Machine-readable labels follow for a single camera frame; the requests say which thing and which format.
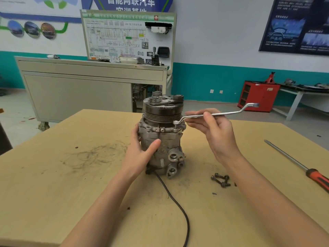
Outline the person's right hand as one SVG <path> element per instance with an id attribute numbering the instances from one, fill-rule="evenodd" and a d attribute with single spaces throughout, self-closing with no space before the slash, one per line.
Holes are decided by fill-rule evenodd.
<path id="1" fill-rule="evenodd" d="M 203 110 L 188 111 L 186 116 L 190 115 L 202 115 Z M 243 159 L 233 131 L 233 126 L 230 120 L 225 116 L 220 116 L 215 119 L 211 114 L 205 114 L 203 117 L 207 123 L 207 131 L 201 131 L 205 134 L 209 147 L 212 150 L 216 160 L 222 165 L 227 166 L 234 162 L 238 162 Z"/>

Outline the person's left hand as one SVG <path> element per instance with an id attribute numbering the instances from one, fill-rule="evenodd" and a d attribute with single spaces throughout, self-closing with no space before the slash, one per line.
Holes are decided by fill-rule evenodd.
<path id="1" fill-rule="evenodd" d="M 136 124 L 131 131 L 130 144 L 127 148 L 125 159 L 123 161 L 121 172 L 126 177 L 135 180 L 151 158 L 142 158 L 142 148 L 138 136 L 139 126 Z"/>

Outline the grey metal car compressor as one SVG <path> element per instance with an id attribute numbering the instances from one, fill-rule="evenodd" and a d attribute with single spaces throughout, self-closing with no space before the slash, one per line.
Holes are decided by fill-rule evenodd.
<path id="1" fill-rule="evenodd" d="M 151 106 L 148 98 L 143 100 L 144 113 L 138 124 L 138 136 L 141 143 L 149 146 L 154 140 L 162 141 L 157 152 L 149 160 L 146 174 L 156 172 L 165 175 L 168 179 L 179 173 L 179 169 L 185 165 L 185 154 L 181 147 L 181 138 L 186 129 L 182 122 L 174 125 L 173 121 L 182 117 L 184 103 L 172 106 Z"/>

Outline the silver offset ring wrench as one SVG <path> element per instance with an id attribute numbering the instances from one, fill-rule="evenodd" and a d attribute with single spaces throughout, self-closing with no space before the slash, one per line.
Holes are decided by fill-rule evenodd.
<path id="1" fill-rule="evenodd" d="M 259 103 L 247 103 L 245 104 L 239 111 L 235 111 L 235 112 L 221 112 L 221 113 L 212 113 L 212 116 L 225 116 L 225 115 L 234 115 L 234 114 L 239 114 L 241 112 L 243 112 L 246 108 L 248 107 L 259 107 Z M 186 119 L 195 119 L 195 118 L 200 118 L 203 117 L 204 115 L 190 115 L 190 116 L 183 116 L 181 117 L 179 120 L 175 120 L 173 121 L 174 125 L 179 125 L 181 124 L 184 120 Z"/>

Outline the person's right forearm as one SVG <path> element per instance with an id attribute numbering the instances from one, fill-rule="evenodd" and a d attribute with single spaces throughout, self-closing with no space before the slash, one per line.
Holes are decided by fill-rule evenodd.
<path id="1" fill-rule="evenodd" d="M 302 211 L 240 152 L 221 158 L 242 195 L 280 247 L 329 247 L 329 233 Z"/>

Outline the person's left forearm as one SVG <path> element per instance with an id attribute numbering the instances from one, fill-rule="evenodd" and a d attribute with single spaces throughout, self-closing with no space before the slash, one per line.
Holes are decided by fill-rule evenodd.
<path id="1" fill-rule="evenodd" d="M 142 170 L 122 167 L 59 247 L 105 247 L 120 205 Z"/>

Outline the metal clutch holding tool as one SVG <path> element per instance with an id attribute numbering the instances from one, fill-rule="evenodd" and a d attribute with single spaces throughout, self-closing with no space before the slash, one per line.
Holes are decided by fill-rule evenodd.
<path id="1" fill-rule="evenodd" d="M 166 96 L 162 94 L 162 91 L 153 91 L 152 96 L 148 98 L 148 104 L 151 106 L 172 106 L 183 102 L 183 95 Z"/>

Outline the red metal cabinet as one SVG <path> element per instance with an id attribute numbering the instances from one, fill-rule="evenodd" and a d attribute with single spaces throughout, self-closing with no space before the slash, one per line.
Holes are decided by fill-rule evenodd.
<path id="1" fill-rule="evenodd" d="M 246 111 L 269 113 L 280 90 L 279 84 L 245 81 L 237 106 L 242 108 L 247 103 L 258 103 L 258 107 L 249 107 Z"/>

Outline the long dark bolt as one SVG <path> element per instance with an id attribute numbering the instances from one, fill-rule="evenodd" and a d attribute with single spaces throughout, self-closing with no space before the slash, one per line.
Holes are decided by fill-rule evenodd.
<path id="1" fill-rule="evenodd" d="M 222 188 L 227 188 L 230 187 L 231 184 L 230 183 L 225 183 L 225 182 L 221 182 L 219 181 L 215 176 L 211 176 L 211 180 L 215 181 L 216 183 L 218 183 Z"/>

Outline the black gear shifter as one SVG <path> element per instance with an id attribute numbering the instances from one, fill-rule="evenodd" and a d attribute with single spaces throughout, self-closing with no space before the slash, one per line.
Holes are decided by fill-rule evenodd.
<path id="1" fill-rule="evenodd" d="M 153 53 L 151 56 L 151 65 L 160 66 L 159 55 L 156 53 L 156 47 L 153 47 Z"/>

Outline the white metal work table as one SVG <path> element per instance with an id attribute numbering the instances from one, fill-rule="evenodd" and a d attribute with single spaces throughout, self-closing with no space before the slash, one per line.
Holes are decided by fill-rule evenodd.
<path id="1" fill-rule="evenodd" d="M 282 84 L 275 99 L 273 111 L 284 116 L 286 121 L 290 121 L 300 104 L 329 115 L 329 89 Z"/>

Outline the white plastic container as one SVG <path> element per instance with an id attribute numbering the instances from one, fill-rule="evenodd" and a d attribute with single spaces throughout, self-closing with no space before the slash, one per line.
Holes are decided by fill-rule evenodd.
<path id="1" fill-rule="evenodd" d="M 145 61 L 142 57 L 136 57 L 136 56 L 119 56 L 119 62 L 122 64 L 132 64 L 132 65 L 145 64 Z"/>

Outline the beige training bench cabinet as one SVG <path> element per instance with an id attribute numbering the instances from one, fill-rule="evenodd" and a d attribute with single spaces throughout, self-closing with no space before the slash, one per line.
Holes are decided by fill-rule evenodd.
<path id="1" fill-rule="evenodd" d="M 59 123 L 83 109 L 133 112 L 133 85 L 170 95 L 169 66 L 15 56 L 37 121 Z"/>

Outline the white control module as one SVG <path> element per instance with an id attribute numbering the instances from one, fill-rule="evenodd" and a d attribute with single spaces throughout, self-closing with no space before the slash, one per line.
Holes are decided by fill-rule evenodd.
<path id="1" fill-rule="evenodd" d="M 152 33 L 167 34 L 172 27 L 156 27 L 151 26 Z"/>

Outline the wiring diagram display board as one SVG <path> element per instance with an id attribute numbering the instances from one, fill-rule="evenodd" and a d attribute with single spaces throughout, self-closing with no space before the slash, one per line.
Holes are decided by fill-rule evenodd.
<path id="1" fill-rule="evenodd" d="M 177 14 L 82 9 L 80 16 L 89 61 L 119 63 L 119 56 L 136 56 L 150 65 L 153 47 L 157 53 L 158 47 L 164 46 L 170 48 L 170 57 L 159 60 L 172 71 Z M 151 26 L 172 28 L 159 34 L 152 33 Z"/>

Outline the black furniture piece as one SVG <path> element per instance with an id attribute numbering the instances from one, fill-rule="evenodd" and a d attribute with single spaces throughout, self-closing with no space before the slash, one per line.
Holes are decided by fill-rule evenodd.
<path id="1" fill-rule="evenodd" d="M 13 149 L 9 138 L 0 122 L 0 156 Z"/>

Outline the red black handled screwdriver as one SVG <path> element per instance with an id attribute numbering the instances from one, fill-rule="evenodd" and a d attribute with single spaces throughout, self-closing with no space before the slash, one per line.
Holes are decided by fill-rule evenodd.
<path id="1" fill-rule="evenodd" d="M 304 166 L 302 163 L 291 157 L 289 154 L 285 153 L 283 150 L 275 146 L 273 143 L 271 143 L 268 140 L 264 140 L 265 143 L 270 145 L 272 148 L 277 150 L 279 153 L 284 155 L 286 158 L 288 158 L 290 161 L 294 162 L 297 166 L 302 168 L 305 171 L 306 176 L 317 183 L 322 189 L 324 189 L 329 194 L 329 178 L 321 174 L 317 169 L 309 169 L 306 166 Z"/>

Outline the dark wall poster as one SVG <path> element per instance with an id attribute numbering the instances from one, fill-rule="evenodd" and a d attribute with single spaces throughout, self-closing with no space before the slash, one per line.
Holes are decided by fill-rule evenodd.
<path id="1" fill-rule="evenodd" d="M 274 0 L 259 51 L 329 56 L 329 0 Z"/>

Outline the blue wall banner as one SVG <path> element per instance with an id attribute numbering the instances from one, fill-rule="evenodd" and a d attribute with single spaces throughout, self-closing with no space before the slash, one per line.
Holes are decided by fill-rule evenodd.
<path id="1" fill-rule="evenodd" d="M 83 9 L 169 12 L 173 0 L 80 0 Z"/>

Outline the wall mural with round photos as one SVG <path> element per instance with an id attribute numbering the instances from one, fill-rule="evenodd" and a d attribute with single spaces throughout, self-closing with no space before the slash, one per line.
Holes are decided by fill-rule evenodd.
<path id="1" fill-rule="evenodd" d="M 90 8 L 92 0 L 0 0 L 0 17 L 42 23 L 63 23 L 56 33 L 67 31 L 69 23 L 80 24 L 80 10 Z"/>

